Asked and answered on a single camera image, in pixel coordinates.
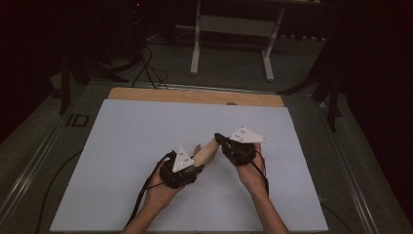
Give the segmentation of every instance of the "white sheet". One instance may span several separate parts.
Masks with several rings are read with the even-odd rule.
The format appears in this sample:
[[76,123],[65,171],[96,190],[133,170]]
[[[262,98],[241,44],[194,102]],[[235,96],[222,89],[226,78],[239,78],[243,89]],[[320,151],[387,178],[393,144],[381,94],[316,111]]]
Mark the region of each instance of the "white sheet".
[[[52,224],[52,231],[119,231],[156,163],[180,145],[192,152],[240,126],[264,136],[270,196],[292,232],[325,231],[293,123],[285,107],[107,99]],[[259,231],[251,199],[218,150],[215,160],[152,223],[151,231]]]

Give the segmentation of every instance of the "black device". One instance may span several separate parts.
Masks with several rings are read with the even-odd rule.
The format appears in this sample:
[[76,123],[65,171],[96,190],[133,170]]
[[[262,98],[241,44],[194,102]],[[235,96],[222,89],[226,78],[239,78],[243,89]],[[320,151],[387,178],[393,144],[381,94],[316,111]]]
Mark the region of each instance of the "black device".
[[185,170],[174,172],[173,164],[176,159],[175,151],[172,150],[172,152],[168,154],[168,157],[169,160],[165,161],[161,167],[160,177],[167,186],[174,189],[195,182],[195,180],[197,180],[197,174],[204,168],[204,165],[201,165],[198,168],[191,166]]
[[253,143],[239,143],[221,134],[215,134],[215,140],[222,147],[222,152],[235,166],[246,165],[255,158]]

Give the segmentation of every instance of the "wooden edge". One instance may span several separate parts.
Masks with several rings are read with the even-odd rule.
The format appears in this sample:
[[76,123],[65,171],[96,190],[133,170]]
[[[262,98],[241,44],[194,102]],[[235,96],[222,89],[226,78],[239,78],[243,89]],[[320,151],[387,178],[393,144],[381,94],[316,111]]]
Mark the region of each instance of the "wooden edge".
[[109,99],[189,102],[284,107],[277,95],[224,93],[212,91],[152,90],[139,88],[113,88]]

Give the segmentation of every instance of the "metal frame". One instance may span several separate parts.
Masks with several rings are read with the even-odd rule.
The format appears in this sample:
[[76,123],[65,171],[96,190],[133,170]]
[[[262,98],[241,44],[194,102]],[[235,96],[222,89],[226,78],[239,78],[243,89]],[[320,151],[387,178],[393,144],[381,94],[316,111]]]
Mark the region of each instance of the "metal frame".
[[348,156],[346,156],[341,146],[340,139],[331,131],[329,124],[326,121],[325,115],[326,112],[328,112],[328,108],[325,106],[324,102],[315,101],[314,104],[319,112],[319,117],[322,121],[324,129],[328,132],[330,142],[338,153],[343,178],[346,181],[347,187],[349,188],[350,195],[352,196],[364,231],[366,234],[379,234],[379,228],[368,207],[367,201],[361,191],[361,188],[358,185],[355,174],[353,173],[352,167],[350,166]]
[[33,158],[30,160],[26,168],[21,172],[16,180],[13,188],[7,195],[4,202],[0,207],[0,233],[3,233],[6,228],[7,222],[14,214],[21,199],[24,197],[27,189],[30,187],[31,182],[36,177],[43,163],[49,155],[50,150],[54,146],[54,143],[60,134],[61,129],[70,117],[77,102],[82,97],[86,87],[80,86],[74,90],[72,101],[68,103],[66,111],[59,116],[54,126],[50,129],[42,143],[39,145]]
[[284,12],[285,8],[281,8],[279,10],[276,21],[205,16],[201,14],[201,0],[198,0],[197,17],[195,20],[195,45],[194,52],[192,54],[190,70],[191,75],[198,74],[201,49],[201,30],[215,31],[269,37],[269,44],[267,48],[262,51],[262,58],[264,62],[267,81],[273,82],[275,78],[273,73],[273,67],[270,61],[270,54],[273,50],[274,43],[276,42]]

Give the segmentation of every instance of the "white stool leg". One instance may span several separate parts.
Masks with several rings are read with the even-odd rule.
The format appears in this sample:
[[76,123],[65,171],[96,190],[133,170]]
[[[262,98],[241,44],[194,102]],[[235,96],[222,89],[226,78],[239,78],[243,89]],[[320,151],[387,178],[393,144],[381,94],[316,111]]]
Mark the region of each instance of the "white stool leg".
[[279,11],[279,15],[277,16],[277,21],[274,23],[273,32],[270,36],[270,43],[267,47],[267,50],[262,51],[262,59],[264,61],[264,69],[265,75],[267,77],[267,81],[273,82],[274,81],[274,74],[273,74],[273,67],[271,66],[270,61],[270,54],[273,50],[274,43],[277,39],[277,34],[279,33],[280,25],[282,23],[282,17],[285,12],[285,8],[281,8]]
[[197,1],[197,18],[195,19],[195,45],[194,45],[194,52],[192,53],[192,61],[191,61],[191,75],[198,74],[198,66],[200,63],[200,17],[201,17],[201,0]]

